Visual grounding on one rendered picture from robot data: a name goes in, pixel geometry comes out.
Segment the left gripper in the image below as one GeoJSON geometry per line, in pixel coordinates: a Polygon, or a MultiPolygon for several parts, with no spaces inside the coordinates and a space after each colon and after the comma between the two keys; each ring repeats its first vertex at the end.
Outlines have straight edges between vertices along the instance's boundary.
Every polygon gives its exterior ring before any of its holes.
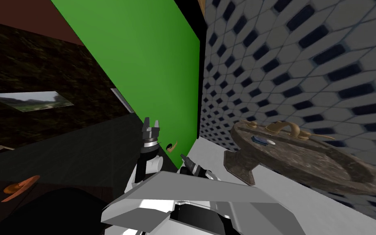
{"type": "Polygon", "coordinates": [[[150,127],[150,118],[145,117],[144,126],[142,127],[142,140],[144,142],[154,142],[157,141],[159,137],[159,121],[156,120],[154,127],[150,127]]]}

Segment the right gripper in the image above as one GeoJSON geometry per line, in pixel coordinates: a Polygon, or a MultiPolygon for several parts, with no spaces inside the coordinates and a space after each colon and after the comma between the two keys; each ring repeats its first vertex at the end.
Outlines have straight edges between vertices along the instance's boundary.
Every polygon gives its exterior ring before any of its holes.
{"type": "Polygon", "coordinates": [[[184,154],[181,154],[180,155],[183,162],[184,162],[184,166],[186,168],[188,168],[189,170],[194,170],[195,169],[195,163],[187,156],[185,156],[184,154]]]}

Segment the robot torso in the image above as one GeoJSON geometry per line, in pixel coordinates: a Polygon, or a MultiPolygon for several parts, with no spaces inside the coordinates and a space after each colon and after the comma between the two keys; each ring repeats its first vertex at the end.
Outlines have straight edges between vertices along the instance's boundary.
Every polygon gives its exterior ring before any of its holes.
{"type": "Polygon", "coordinates": [[[263,190],[160,171],[107,205],[105,235],[305,235],[263,190]]]}

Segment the green door leaf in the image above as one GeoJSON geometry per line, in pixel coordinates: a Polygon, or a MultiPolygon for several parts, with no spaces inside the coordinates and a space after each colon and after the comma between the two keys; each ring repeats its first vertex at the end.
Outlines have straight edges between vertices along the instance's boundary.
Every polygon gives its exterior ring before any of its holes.
{"type": "Polygon", "coordinates": [[[175,0],[51,1],[180,167],[197,139],[200,41],[175,0]]]}

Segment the brown stone sink with faucet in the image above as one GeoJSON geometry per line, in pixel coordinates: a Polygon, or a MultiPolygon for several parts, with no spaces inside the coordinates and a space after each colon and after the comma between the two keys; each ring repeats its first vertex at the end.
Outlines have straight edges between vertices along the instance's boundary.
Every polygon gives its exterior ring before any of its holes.
{"type": "Polygon", "coordinates": [[[242,120],[230,131],[239,150],[225,151],[224,167],[247,185],[262,164],[298,183],[327,192],[376,195],[376,169],[336,147],[311,138],[291,122],[267,126],[242,120]]]}

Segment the landscape picture on wall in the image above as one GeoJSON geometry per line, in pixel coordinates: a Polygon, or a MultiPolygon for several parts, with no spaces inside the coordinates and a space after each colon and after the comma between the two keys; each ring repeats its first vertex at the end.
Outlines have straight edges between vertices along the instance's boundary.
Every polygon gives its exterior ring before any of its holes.
{"type": "Polygon", "coordinates": [[[73,106],[72,102],[56,91],[0,93],[0,102],[21,112],[73,106]]]}

